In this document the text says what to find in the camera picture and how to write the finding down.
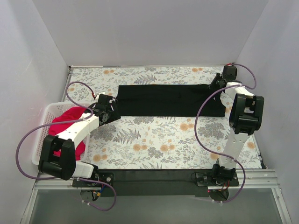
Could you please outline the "black t shirt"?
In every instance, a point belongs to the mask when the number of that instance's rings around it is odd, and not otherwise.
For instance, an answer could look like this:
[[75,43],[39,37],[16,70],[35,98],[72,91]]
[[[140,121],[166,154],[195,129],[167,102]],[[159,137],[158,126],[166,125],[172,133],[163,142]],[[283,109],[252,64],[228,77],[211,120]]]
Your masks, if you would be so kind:
[[120,85],[117,101],[122,116],[195,117],[212,93],[207,84]]

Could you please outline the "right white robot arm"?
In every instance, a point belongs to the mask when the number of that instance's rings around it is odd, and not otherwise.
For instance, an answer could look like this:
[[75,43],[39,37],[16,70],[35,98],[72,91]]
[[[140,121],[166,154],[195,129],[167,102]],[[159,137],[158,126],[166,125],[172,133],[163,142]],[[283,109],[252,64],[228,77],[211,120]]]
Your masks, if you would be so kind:
[[228,120],[228,140],[212,168],[212,182],[219,186],[236,179],[236,160],[248,138],[260,129],[262,123],[264,98],[250,93],[248,87],[236,78],[237,68],[230,63],[224,66],[221,74],[216,74],[209,85],[209,90],[215,92],[221,89],[234,100]]

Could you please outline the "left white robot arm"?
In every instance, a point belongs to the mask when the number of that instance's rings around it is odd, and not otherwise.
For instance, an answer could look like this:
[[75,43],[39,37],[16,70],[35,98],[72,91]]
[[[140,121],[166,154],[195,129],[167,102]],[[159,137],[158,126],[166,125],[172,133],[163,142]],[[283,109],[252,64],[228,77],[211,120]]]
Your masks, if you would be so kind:
[[56,135],[48,135],[43,140],[38,169],[40,172],[62,180],[73,177],[83,178],[90,187],[99,183],[95,166],[76,160],[75,150],[93,130],[121,118],[116,98],[99,94],[96,102],[81,115],[78,122]]

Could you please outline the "floral table cloth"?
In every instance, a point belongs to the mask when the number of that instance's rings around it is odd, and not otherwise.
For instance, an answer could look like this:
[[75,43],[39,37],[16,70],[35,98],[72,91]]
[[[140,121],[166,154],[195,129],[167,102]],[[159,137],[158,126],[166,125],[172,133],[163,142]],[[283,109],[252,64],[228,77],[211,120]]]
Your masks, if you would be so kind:
[[[209,84],[222,67],[74,68],[70,97],[92,101],[91,90],[116,96],[119,85]],[[211,168],[229,135],[233,101],[221,95],[223,118],[125,117],[90,135],[86,162],[99,168]]]

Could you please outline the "white plastic laundry basket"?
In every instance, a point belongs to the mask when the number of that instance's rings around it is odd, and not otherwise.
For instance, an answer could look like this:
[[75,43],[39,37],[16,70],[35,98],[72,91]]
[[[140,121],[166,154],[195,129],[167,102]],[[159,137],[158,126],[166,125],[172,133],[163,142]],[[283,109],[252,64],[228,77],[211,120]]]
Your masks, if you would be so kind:
[[[49,104],[44,110],[41,125],[52,123],[53,119],[59,117],[65,111],[75,106],[76,105],[73,104],[72,102],[57,102],[57,103]],[[43,127],[36,131],[35,147],[33,149],[32,158],[31,158],[32,163],[35,165],[39,164],[43,140],[48,135],[48,131],[49,131],[49,126]],[[79,161],[84,161],[87,158],[89,140],[90,140],[90,135],[86,136],[83,139],[83,142],[85,144],[85,149],[83,153],[80,155]]]

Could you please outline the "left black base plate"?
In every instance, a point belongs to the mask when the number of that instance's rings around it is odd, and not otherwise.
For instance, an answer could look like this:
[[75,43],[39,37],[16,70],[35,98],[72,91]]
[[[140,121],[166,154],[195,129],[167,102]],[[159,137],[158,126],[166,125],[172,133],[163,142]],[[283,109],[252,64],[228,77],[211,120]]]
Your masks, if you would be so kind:
[[89,192],[91,194],[91,199],[96,201],[100,197],[115,196],[113,183],[113,173],[96,171],[90,178],[74,178],[71,186],[77,189],[80,188],[83,192]]

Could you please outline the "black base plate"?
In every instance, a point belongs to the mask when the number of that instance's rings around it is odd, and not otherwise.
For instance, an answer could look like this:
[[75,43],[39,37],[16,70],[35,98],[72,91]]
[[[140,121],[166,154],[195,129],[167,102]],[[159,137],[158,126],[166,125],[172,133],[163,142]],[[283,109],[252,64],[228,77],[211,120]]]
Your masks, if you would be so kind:
[[96,201],[100,197],[115,196],[113,183],[113,173],[96,171],[90,178],[74,178],[71,186],[77,189],[80,188],[83,192],[89,192],[91,194],[91,199]]
[[232,180],[217,179],[211,174],[211,170],[193,172],[191,181],[199,188],[196,197],[211,200],[212,202],[225,202],[229,198],[229,189],[240,185],[237,175]]

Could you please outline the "aluminium frame rail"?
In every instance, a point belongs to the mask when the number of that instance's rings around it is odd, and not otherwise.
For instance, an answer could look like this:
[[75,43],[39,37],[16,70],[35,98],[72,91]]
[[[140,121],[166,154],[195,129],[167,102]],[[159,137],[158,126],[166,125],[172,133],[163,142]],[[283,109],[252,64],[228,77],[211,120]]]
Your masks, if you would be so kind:
[[[277,174],[273,169],[246,169],[243,189],[275,189],[280,188]],[[33,189],[100,189],[100,187],[73,187],[73,180],[40,180],[36,181]]]

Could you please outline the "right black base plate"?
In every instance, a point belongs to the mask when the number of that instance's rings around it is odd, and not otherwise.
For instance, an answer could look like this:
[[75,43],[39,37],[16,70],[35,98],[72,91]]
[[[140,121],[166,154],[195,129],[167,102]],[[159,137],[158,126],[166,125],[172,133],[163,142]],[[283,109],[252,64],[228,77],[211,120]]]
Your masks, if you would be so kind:
[[199,188],[196,197],[211,200],[212,202],[225,202],[229,198],[229,189],[240,185],[237,175],[232,180],[217,179],[211,174],[211,170],[193,172],[191,181]]

